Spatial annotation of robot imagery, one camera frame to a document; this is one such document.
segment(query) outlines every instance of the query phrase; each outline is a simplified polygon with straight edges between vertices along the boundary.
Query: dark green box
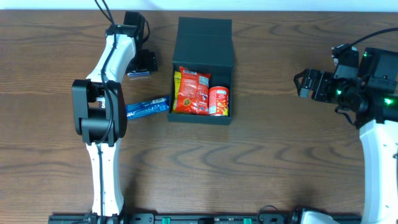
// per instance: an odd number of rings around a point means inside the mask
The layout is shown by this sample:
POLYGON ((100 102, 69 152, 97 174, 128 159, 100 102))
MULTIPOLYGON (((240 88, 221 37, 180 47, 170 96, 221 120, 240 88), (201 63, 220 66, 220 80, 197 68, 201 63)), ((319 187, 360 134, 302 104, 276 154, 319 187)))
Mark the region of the dark green box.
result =
POLYGON ((233 111, 232 20, 180 17, 173 57, 173 79, 170 95, 169 121, 229 124, 233 111), (200 116, 172 113, 174 103, 174 71, 183 66, 190 70, 210 73, 209 87, 229 89, 228 116, 200 116))

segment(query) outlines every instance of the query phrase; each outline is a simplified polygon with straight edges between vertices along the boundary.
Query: white label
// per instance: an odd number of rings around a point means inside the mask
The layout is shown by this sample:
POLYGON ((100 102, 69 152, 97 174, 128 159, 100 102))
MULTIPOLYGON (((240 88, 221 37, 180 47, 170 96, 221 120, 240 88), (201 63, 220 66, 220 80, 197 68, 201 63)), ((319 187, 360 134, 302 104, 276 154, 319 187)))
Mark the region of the white label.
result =
POLYGON ((206 77, 199 77, 199 83, 209 87, 209 79, 206 77))
POLYGON ((157 99, 157 100, 152 100, 152 104, 164 102, 165 100, 166 100, 165 98, 160 98, 160 99, 157 99))
POLYGON ((225 90, 217 90, 217 94, 224 94, 224 95, 226 95, 226 91, 225 91, 225 90))
POLYGON ((188 73, 188 74, 192 74, 192 75, 196 75, 197 74, 196 72, 189 71, 187 69, 184 69, 184 73, 188 73))
POLYGON ((209 109, 209 114, 216 113, 216 106, 211 106, 209 109))

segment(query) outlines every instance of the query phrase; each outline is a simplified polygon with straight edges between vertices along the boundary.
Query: wood grain tabletop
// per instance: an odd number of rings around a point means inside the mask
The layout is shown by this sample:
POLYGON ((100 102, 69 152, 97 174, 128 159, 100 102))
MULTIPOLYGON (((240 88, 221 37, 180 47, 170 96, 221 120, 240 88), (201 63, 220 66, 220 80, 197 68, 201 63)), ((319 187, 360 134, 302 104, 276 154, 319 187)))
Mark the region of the wood grain tabletop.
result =
MULTIPOLYGON (((334 105, 299 98, 293 76, 333 71, 331 47, 398 26, 398 14, 143 11, 159 71, 123 81, 126 104, 170 94, 178 17, 233 19, 229 126, 128 122, 120 152, 127 212, 256 213, 308 205, 361 213, 358 131, 334 105)), ((124 11, 113 11, 122 22, 124 11)), ((99 11, 0 11, 0 223, 88 213, 89 155, 75 132, 71 85, 98 63, 109 22, 99 11)), ((358 45, 398 51, 398 34, 358 45)))

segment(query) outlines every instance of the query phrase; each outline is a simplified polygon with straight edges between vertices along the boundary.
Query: food item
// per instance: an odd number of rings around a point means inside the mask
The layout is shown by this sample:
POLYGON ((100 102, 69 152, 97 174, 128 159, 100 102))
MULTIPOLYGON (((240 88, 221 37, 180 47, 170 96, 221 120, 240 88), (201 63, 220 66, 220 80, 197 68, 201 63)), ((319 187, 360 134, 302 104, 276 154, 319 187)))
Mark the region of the food item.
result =
POLYGON ((170 96, 157 100, 126 105, 127 119, 136 119, 169 110, 170 96))
POLYGON ((180 67, 181 84, 178 92, 176 112, 208 115, 210 74, 193 72, 180 67))
POLYGON ((173 112, 177 107, 178 91, 180 90, 181 84, 181 73, 178 71, 174 72, 174 102, 173 102, 173 112))
POLYGON ((229 89, 216 86, 210 88, 209 114, 212 116, 228 116, 229 89))

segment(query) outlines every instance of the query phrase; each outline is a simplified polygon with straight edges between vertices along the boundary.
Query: blue wrapper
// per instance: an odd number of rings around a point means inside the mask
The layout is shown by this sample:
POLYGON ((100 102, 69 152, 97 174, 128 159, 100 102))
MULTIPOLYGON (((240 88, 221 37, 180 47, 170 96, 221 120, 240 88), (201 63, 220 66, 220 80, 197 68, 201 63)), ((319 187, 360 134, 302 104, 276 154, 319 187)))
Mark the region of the blue wrapper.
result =
POLYGON ((136 119, 169 110, 170 96, 157 100, 126 105, 127 119, 136 119))

